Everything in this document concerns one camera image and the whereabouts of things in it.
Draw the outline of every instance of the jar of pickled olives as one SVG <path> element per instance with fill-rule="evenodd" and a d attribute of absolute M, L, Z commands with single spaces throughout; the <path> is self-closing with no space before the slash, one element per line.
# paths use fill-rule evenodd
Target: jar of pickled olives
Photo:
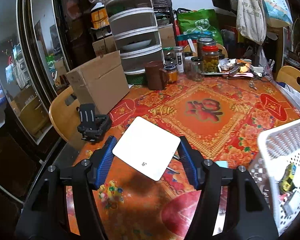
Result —
<path fill-rule="evenodd" d="M 202 59 L 205 73 L 219 72 L 219 52 L 217 46 L 203 46 Z"/>

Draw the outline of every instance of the mug handle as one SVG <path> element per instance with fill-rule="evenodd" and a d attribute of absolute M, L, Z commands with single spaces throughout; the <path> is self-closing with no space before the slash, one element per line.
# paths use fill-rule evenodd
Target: mug handle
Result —
<path fill-rule="evenodd" d="M 161 82 L 162 82 L 163 88 L 165 88 L 166 85 L 167 85 L 167 83 L 168 83 L 168 81 L 169 81 L 168 71 L 166 71 L 163 68 L 159 69 L 159 71 L 160 71 Z"/>

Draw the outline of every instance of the green woven base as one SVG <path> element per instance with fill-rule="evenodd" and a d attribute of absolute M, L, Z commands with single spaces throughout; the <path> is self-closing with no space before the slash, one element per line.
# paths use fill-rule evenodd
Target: green woven base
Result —
<path fill-rule="evenodd" d="M 128 84 L 131 85 L 145 85 L 147 84 L 146 74 L 126 75 Z"/>

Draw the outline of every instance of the brown mug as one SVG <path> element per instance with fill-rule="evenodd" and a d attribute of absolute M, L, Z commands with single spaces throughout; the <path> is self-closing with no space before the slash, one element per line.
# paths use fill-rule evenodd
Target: brown mug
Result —
<path fill-rule="evenodd" d="M 151 61 L 145 64 L 146 78 L 150 90 L 162 90 L 167 86 L 169 74 L 163 68 L 162 61 Z"/>

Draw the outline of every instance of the white plastic basket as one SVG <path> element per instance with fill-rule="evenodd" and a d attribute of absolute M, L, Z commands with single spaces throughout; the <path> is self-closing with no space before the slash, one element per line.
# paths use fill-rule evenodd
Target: white plastic basket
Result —
<path fill-rule="evenodd" d="M 263 131 L 258 137 L 259 153 L 249 172 L 263 193 L 281 235 L 300 211 L 300 201 L 293 214 L 286 216 L 282 206 L 287 198 L 279 199 L 279 181 L 289 163 L 296 165 L 293 183 L 300 196 L 300 119 Z"/>

